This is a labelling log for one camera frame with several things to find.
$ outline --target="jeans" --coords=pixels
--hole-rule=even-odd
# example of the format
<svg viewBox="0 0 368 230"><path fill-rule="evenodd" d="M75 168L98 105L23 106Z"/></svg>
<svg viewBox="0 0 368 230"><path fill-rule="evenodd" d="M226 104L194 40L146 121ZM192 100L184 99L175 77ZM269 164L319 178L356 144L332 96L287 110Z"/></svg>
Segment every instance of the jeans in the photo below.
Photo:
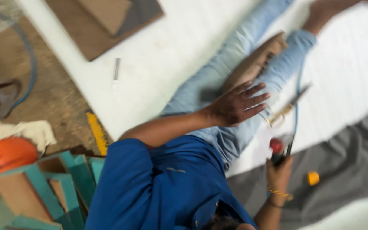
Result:
<svg viewBox="0 0 368 230"><path fill-rule="evenodd" d="M213 102L221 95L222 86L232 71L258 46L258 41L269 25L283 13L294 0L263 0L241 22L224 42L218 53L187 82L182 84L161 113L162 116L195 112ZM266 83L266 88L257 93L271 93L265 101L268 107L279 98L282 87L302 64L305 55L316 43L315 36L303 29L292 32L286 42L289 48L273 58L268 68L253 82L253 86ZM199 137L211 144L221 155L225 170L238 158L265 121L263 116L254 116L237 127L211 127L188 135Z"/></svg>

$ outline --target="blue shirt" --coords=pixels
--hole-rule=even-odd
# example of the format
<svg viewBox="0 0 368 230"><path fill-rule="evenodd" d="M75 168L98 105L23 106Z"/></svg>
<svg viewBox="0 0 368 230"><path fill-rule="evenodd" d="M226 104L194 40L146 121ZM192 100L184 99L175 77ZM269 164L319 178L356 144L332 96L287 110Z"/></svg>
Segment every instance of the blue shirt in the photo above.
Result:
<svg viewBox="0 0 368 230"><path fill-rule="evenodd" d="M186 135L148 150L124 139L108 148L86 229L201 229L217 206L258 229L232 195L211 145Z"/></svg>

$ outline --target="yellow tape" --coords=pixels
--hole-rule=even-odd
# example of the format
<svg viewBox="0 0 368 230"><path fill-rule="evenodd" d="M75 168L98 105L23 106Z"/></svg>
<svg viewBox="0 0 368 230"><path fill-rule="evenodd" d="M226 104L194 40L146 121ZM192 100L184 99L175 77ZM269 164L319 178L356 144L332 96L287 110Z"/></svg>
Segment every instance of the yellow tape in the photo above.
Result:
<svg viewBox="0 0 368 230"><path fill-rule="evenodd" d="M105 156L107 154L107 140L103 128L94 113L86 112L86 117L88 118L93 136L96 139L96 145L99 148L100 155Z"/></svg>

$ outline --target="bracelet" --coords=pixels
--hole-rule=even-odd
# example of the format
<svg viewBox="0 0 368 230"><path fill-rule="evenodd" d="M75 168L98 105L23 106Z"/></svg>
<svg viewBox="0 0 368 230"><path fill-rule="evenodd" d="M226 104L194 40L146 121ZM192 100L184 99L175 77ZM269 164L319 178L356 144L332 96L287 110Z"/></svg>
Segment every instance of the bracelet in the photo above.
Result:
<svg viewBox="0 0 368 230"><path fill-rule="evenodd" d="M287 201L293 200L293 195L292 194L284 193L284 192L281 192L281 191L278 191L278 190L275 190L275 189L268 189L268 191L275 194L275 195L285 197Z"/></svg>
<svg viewBox="0 0 368 230"><path fill-rule="evenodd" d="M271 205L271 206L274 206L274 207L277 207L277 208L280 208L280 209L282 209L283 208L283 206L277 206L277 205L275 205L274 203L272 203L269 199L268 200L266 200L266 202L269 204L269 205Z"/></svg>

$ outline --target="gold scissors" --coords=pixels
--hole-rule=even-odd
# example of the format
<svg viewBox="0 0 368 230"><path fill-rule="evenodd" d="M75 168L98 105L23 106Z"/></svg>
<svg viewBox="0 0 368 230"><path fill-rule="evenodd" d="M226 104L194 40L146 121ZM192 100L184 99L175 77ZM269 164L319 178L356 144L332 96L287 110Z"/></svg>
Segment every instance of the gold scissors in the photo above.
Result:
<svg viewBox="0 0 368 230"><path fill-rule="evenodd" d="M298 103L299 99L302 97L302 95L308 90L308 88L310 87L310 85L307 85L303 88L302 91L299 92L298 95L296 95L294 98L292 98L292 100L285 106L283 107L279 112L276 113L272 113L271 115L269 115L268 118L266 118L266 121L269 123L269 125L271 126L271 128L273 128L273 125L276 123L278 124L278 121L280 118L282 118L282 121L280 122L280 124L278 124L276 127L280 127L284 121L285 121L285 115L294 108L294 106L296 105L296 103Z"/></svg>

